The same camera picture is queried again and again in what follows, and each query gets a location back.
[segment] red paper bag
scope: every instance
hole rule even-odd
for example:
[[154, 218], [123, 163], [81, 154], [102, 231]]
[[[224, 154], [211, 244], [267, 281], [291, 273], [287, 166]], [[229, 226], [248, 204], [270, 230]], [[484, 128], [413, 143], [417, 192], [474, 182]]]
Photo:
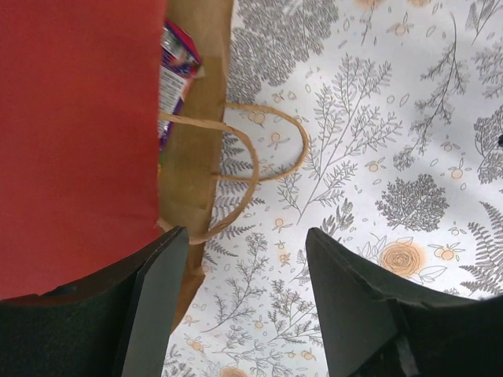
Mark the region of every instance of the red paper bag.
[[0, 299], [50, 291], [158, 237], [165, 3], [2, 3]]

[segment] snack package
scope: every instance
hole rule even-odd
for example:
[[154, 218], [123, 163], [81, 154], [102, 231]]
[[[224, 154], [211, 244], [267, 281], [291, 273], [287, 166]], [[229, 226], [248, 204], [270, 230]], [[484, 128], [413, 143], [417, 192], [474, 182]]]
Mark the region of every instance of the snack package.
[[[159, 107], [163, 112], [177, 115], [201, 66], [201, 59], [194, 42], [180, 27], [164, 21], [161, 41], [163, 59], [160, 65]], [[171, 123], [157, 123], [160, 152], [169, 136]]]

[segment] twisted paper handle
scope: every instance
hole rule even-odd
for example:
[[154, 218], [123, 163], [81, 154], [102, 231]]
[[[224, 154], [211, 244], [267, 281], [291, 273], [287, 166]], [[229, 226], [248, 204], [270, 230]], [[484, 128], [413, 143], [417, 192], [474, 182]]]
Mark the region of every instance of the twisted paper handle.
[[[239, 205], [232, 211], [230, 212], [227, 216], [225, 216], [221, 221], [217, 223], [213, 227], [213, 229], [208, 230], [205, 234], [202, 236], [191, 236], [189, 243], [191, 245], [197, 245], [199, 243], [203, 243], [206, 240], [209, 240], [213, 236], [219, 234], [222, 230], [227, 228], [229, 225], [231, 225], [237, 217], [244, 211], [246, 206], [250, 203], [250, 200], [252, 199], [252, 195], [255, 192], [255, 189], [257, 187], [257, 184], [259, 182], [264, 182], [264, 181], [272, 181], [273, 179], [278, 179], [285, 177], [297, 169], [302, 165], [304, 159], [306, 158], [307, 154], [307, 147], [309, 145], [309, 138], [307, 136], [306, 131], [303, 129], [303, 127], [300, 125], [300, 123], [295, 119], [292, 118], [290, 115], [286, 115], [283, 112], [280, 112], [276, 110], [275, 108], [270, 108], [268, 106], [259, 106], [255, 104], [232, 104], [232, 103], [226, 103], [226, 107], [228, 108], [237, 108], [241, 110], [247, 110], [251, 112], [266, 112], [269, 114], [275, 114], [279, 115], [281, 118], [288, 120], [290, 123], [292, 123], [295, 127], [297, 127], [297, 130], [300, 132], [300, 136], [302, 137], [302, 143], [303, 143], [303, 149], [302, 152], [300, 153], [299, 158], [297, 159], [296, 163], [288, 170], [281, 172], [278, 175], [272, 176], [272, 177], [264, 177], [261, 178], [259, 176], [259, 157], [257, 156], [257, 152], [255, 148], [253, 148], [252, 141], [250, 138], [244, 134], [243, 132], [236, 130], [235, 128], [231, 126], [227, 126], [224, 122], [216, 122], [214, 120], [201, 120], [201, 119], [192, 119], [192, 118], [187, 118], [185, 116], [177, 116], [177, 115], [171, 115], [167, 114], [165, 112], [161, 112], [159, 114], [159, 120], [166, 120], [169, 122], [174, 122], [174, 123], [181, 123], [181, 124], [189, 124], [191, 126], [197, 126], [201, 128], [209, 128], [212, 130], [221, 130], [228, 132], [230, 134], [236, 135], [246, 146], [248, 151], [250, 152], [251, 155], [251, 161], [253, 162], [253, 171], [251, 173], [251, 177], [249, 178], [238, 178], [238, 177], [233, 177], [229, 175], [221, 175], [221, 174], [213, 174], [215, 179], [224, 179], [227, 181], [235, 181], [235, 182], [246, 182], [249, 184], [248, 189], [243, 195], [243, 199], [239, 203]], [[162, 230], [167, 232], [170, 229], [173, 229], [174, 227], [170, 224], [168, 224], [166, 221], [164, 221], [162, 218], [159, 219], [157, 224], [161, 227]]]

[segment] floral tablecloth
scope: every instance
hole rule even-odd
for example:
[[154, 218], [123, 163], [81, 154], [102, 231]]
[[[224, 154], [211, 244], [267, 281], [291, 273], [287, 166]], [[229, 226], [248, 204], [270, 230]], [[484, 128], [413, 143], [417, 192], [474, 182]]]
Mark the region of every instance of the floral tablecloth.
[[[237, 0], [229, 98], [294, 115], [310, 150], [207, 243], [164, 376], [328, 375], [310, 227], [417, 284], [502, 293], [502, 17], [503, 0]], [[263, 175], [299, 154], [275, 115], [226, 121], [252, 137]], [[246, 176], [250, 161], [226, 136], [222, 170]], [[218, 184], [215, 220], [246, 187]]]

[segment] brown paper bag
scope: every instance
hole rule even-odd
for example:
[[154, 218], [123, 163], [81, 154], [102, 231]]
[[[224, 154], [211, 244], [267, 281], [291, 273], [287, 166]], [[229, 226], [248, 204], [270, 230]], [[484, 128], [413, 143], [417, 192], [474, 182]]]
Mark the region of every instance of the brown paper bag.
[[[180, 115], [221, 121], [226, 100], [233, 0], [168, 0], [167, 16], [191, 35], [202, 57], [204, 77], [189, 91]], [[222, 132], [174, 125], [163, 153], [160, 214], [190, 234], [207, 231], [215, 198]], [[204, 245], [191, 245], [173, 327], [180, 323], [203, 283]]]
[[[191, 235], [174, 329], [182, 320], [197, 289], [203, 283], [204, 274], [201, 267], [203, 242], [221, 232], [242, 213], [259, 182], [285, 177], [299, 169], [307, 155], [309, 137], [296, 119], [275, 108], [255, 104], [226, 104], [233, 0], [171, 1], [168, 16], [191, 34], [202, 57], [205, 71], [205, 76], [195, 81], [180, 116], [163, 112], [159, 114], [159, 119], [174, 122], [174, 129], [163, 154], [163, 169], [160, 172], [159, 225], [164, 230], [170, 229], [173, 225], [184, 225]], [[250, 138], [242, 131], [221, 122], [224, 106], [275, 114], [290, 122], [297, 128], [303, 141], [303, 150], [296, 163], [275, 176], [261, 178], [259, 157]], [[253, 164], [251, 177], [237, 178], [218, 172], [222, 131], [239, 137], [250, 152]], [[246, 182], [248, 189], [241, 203], [208, 230], [218, 179]]]

